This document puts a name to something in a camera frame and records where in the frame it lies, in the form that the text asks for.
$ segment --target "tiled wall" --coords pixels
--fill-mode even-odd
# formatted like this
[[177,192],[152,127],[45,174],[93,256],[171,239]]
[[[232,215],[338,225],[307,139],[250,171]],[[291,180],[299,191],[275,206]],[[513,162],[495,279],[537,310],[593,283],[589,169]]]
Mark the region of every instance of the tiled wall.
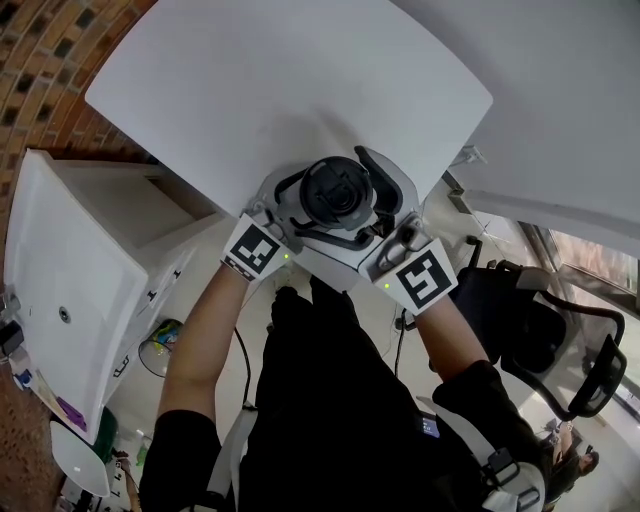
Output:
[[[153,0],[0,0],[0,268],[27,147],[56,157],[142,161],[144,151],[83,100]],[[49,411],[0,366],[0,510],[48,512],[60,485]]]
[[0,233],[25,148],[67,158],[148,155],[83,100],[155,0],[0,0]]

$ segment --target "window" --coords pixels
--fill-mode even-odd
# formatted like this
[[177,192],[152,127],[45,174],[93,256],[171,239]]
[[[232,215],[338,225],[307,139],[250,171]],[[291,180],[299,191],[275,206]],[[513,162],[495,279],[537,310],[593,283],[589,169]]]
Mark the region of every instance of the window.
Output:
[[638,261],[622,252],[582,238],[551,231],[562,262],[634,293],[638,291]]
[[625,318],[620,349],[627,369],[614,399],[640,421],[640,301],[638,260],[595,242],[521,224],[542,266],[559,278],[556,294],[576,304],[619,311]]

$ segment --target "chair backrest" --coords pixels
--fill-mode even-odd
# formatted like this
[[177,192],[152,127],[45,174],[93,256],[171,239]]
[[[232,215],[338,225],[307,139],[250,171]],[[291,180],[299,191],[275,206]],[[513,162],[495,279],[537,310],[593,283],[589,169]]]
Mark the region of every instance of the chair backrest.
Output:
[[450,293],[489,360],[540,394],[568,421],[595,416],[620,384],[626,359],[618,345],[624,318],[543,289],[519,287],[522,267],[468,267]]

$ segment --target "white cabinet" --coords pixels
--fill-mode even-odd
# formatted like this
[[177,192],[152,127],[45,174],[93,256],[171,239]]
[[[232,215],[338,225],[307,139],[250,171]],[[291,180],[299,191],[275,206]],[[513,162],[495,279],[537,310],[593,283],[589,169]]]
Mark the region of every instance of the white cabinet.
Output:
[[4,281],[18,297],[31,388],[92,443],[199,240],[150,179],[157,166],[56,161],[27,151],[9,219]]

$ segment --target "black pants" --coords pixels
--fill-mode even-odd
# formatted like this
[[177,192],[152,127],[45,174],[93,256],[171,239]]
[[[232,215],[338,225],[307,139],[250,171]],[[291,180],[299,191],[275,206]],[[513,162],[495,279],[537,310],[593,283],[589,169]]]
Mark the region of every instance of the black pants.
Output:
[[293,288],[278,291],[271,309],[256,405],[277,410],[292,401],[345,403],[359,393],[397,394],[415,408],[411,395],[393,375],[358,322],[351,298],[311,278],[313,303]]

